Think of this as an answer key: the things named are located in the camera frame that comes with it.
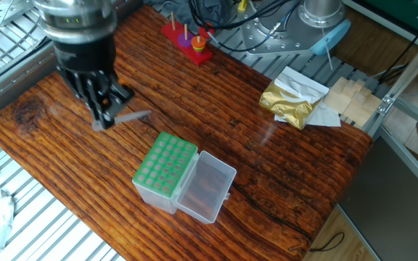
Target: small stick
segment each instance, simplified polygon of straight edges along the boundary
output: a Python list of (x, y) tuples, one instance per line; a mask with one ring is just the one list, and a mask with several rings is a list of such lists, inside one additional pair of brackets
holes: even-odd
[(171, 19), (172, 19), (172, 29), (175, 30), (175, 17), (173, 16), (173, 12), (171, 12)]

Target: wooden table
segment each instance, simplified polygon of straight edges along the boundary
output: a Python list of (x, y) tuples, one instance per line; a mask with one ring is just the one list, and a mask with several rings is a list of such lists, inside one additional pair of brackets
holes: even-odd
[[(193, 65), (143, 7), (116, 37), (115, 64), (144, 120), (101, 133), (57, 73), (0, 111), (0, 147), (127, 260), (301, 260), (372, 144), (364, 132), (274, 122), (270, 80), (211, 47)], [(145, 204), (131, 179), (166, 131), (237, 169), (217, 221)]]

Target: stacked wooden blocks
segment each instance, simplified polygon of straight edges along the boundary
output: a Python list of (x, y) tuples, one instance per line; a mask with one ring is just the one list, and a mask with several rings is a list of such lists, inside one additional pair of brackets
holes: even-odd
[(364, 126), (382, 102), (364, 84), (363, 80), (354, 82), (341, 77), (330, 89), (324, 103)]

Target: clear plastic box lid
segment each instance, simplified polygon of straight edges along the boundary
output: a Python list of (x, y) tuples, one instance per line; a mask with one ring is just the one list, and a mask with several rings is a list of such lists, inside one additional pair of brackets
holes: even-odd
[(237, 170), (202, 151), (174, 204), (205, 224), (214, 223), (236, 174)]

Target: pipette tip box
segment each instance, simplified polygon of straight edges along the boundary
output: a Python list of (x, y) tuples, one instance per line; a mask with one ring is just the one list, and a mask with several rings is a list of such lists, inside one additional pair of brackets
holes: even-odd
[(194, 144), (162, 132), (133, 183), (146, 203), (214, 223), (237, 171)]

